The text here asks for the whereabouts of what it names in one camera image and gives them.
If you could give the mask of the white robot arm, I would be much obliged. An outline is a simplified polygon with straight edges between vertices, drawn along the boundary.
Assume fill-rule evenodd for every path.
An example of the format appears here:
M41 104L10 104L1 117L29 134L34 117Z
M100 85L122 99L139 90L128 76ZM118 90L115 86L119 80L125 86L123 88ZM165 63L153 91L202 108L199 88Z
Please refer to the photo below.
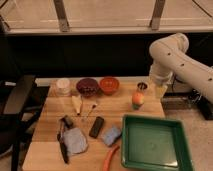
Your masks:
M187 56L188 47L189 40L182 33L155 40L149 47L153 59L149 77L156 86L161 87L175 73L213 103L213 68Z

